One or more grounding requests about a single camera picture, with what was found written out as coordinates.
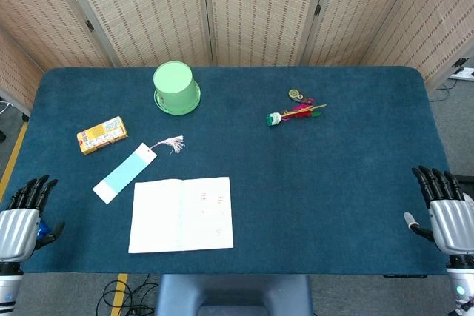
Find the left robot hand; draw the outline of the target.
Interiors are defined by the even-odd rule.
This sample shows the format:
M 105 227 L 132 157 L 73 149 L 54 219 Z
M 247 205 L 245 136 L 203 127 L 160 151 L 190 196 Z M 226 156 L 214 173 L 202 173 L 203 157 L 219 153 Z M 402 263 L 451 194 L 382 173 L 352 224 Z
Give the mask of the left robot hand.
M 39 234 L 42 215 L 51 190 L 58 181 L 48 175 L 34 178 L 18 189 L 1 211 L 1 262 L 21 263 L 36 251 L 58 239 L 65 222 Z

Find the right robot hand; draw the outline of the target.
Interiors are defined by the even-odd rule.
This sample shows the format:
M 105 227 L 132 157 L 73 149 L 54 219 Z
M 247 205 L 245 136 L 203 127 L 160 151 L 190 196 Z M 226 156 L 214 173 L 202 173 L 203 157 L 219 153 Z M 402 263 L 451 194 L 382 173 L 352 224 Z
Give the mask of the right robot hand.
M 456 176 L 448 171 L 412 168 L 430 218 L 429 229 L 421 227 L 409 212 L 404 213 L 408 228 L 434 243 L 448 255 L 473 253 L 473 199 L 465 193 Z

